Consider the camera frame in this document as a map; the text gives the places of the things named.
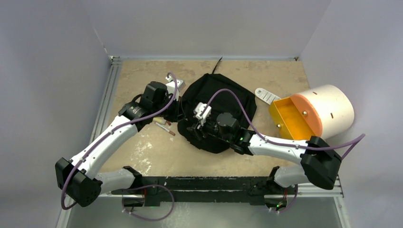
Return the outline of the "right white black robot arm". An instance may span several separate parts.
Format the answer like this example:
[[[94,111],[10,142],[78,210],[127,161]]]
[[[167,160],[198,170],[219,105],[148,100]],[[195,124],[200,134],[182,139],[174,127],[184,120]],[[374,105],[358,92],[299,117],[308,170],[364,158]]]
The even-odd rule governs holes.
[[[239,154],[270,156],[293,162],[294,166],[272,169],[267,180],[267,188],[272,193],[302,183],[332,190],[342,161],[341,156],[319,137],[287,140],[258,135],[242,127],[230,113],[222,113],[216,119],[201,119],[187,130],[199,141],[209,136],[223,141]]]

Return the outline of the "black student backpack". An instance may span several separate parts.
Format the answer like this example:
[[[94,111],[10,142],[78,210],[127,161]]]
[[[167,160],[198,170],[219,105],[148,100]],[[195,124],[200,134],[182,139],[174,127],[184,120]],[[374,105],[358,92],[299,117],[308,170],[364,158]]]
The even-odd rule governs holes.
[[[198,103],[207,103],[209,100],[211,114],[209,117],[222,116],[224,123],[221,131],[225,141],[208,136],[201,141],[186,130],[191,125],[190,119]],[[242,136],[251,137],[248,130],[249,121],[253,119],[257,106],[255,95],[231,79],[217,74],[214,71],[204,74],[190,85],[182,96],[184,119],[178,122],[178,132],[190,144],[198,149],[211,153],[221,153],[229,148],[246,152],[246,141]]]

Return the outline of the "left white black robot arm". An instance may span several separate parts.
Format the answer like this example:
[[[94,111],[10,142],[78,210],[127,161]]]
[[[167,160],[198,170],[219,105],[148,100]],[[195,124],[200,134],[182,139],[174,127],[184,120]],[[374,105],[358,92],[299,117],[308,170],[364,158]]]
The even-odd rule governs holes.
[[[179,110],[179,94],[185,87],[183,80],[170,80],[167,84],[150,82],[143,93],[124,104],[112,123],[83,151],[56,164],[57,184],[62,190],[61,204],[69,209],[65,197],[82,207],[90,205],[106,192],[125,189],[137,194],[142,187],[141,174],[131,167],[100,173],[104,163],[128,139],[140,132],[154,117],[166,117],[175,122]]]

